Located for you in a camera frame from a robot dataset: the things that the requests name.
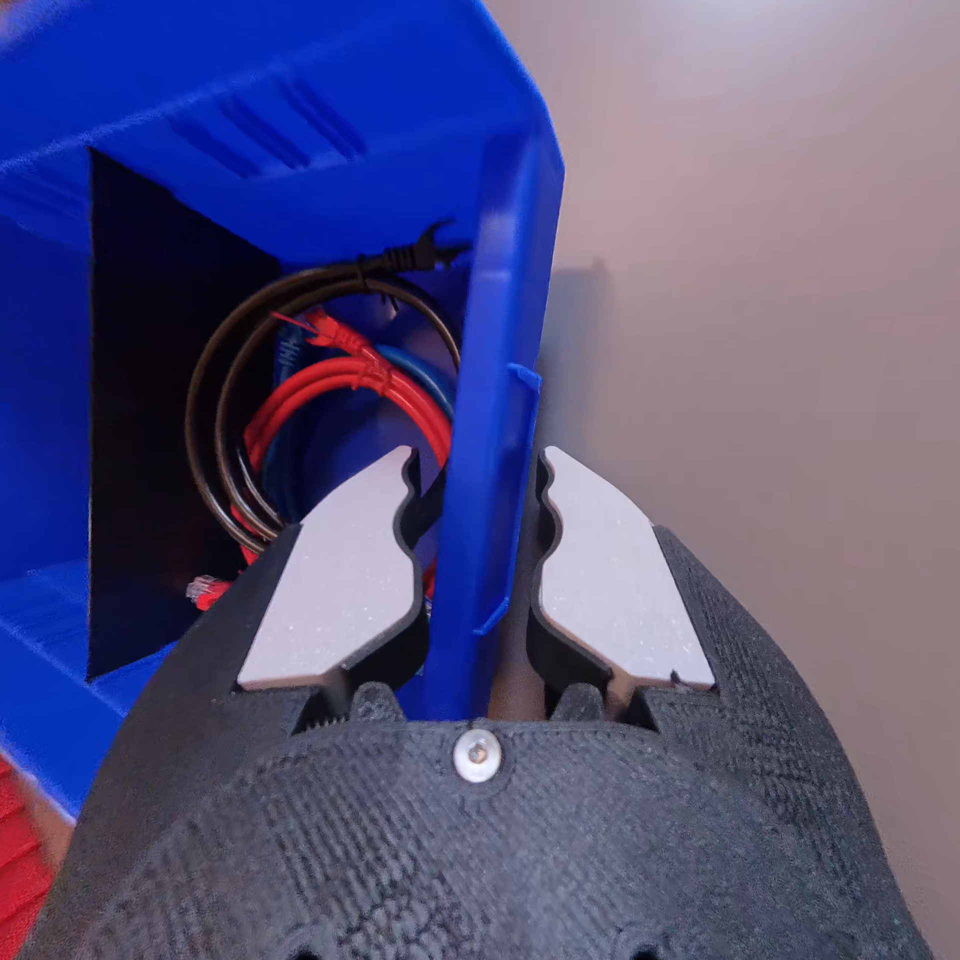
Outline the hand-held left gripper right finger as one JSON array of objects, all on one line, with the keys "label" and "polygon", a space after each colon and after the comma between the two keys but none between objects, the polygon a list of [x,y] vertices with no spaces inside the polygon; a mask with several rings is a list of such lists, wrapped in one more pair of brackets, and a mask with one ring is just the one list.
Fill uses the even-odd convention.
[{"label": "hand-held left gripper right finger", "polygon": [[558,446],[536,464],[537,536],[527,656],[548,690],[633,694],[715,685],[654,524]]}]

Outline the black bin divider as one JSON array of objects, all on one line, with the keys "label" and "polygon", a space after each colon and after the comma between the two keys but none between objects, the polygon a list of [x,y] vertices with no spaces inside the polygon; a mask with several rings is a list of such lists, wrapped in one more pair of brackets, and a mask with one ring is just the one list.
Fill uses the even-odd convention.
[{"label": "black bin divider", "polygon": [[91,434],[86,679],[178,641],[192,579],[233,579],[185,443],[188,387],[214,331],[280,261],[90,150]]}]

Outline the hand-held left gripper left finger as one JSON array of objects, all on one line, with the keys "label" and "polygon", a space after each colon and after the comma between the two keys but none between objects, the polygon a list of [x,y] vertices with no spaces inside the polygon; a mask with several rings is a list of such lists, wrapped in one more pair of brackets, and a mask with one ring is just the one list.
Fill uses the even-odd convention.
[{"label": "hand-held left gripper left finger", "polygon": [[237,684],[242,690],[399,690],[429,649],[419,451],[400,445],[294,525],[294,543]]}]

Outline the red storage bin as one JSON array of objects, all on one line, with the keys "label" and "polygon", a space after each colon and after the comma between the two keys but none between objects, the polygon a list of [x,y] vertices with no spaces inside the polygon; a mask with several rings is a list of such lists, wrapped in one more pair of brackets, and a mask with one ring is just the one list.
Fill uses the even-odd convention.
[{"label": "red storage bin", "polygon": [[1,759],[1,958],[23,947],[53,884],[29,798],[15,768]]}]

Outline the blue storage bin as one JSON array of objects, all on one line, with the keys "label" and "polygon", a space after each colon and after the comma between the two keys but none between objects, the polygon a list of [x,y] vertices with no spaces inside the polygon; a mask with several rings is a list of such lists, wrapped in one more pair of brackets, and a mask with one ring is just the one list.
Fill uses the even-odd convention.
[{"label": "blue storage bin", "polygon": [[91,198],[97,150],[276,258],[210,337],[184,442],[203,503],[266,545],[394,447],[438,466],[363,373],[244,442],[282,341],[324,308],[453,379],[414,718],[481,713],[541,393],[564,164],[481,2],[2,2],[2,750],[68,822],[174,646],[87,680]]}]

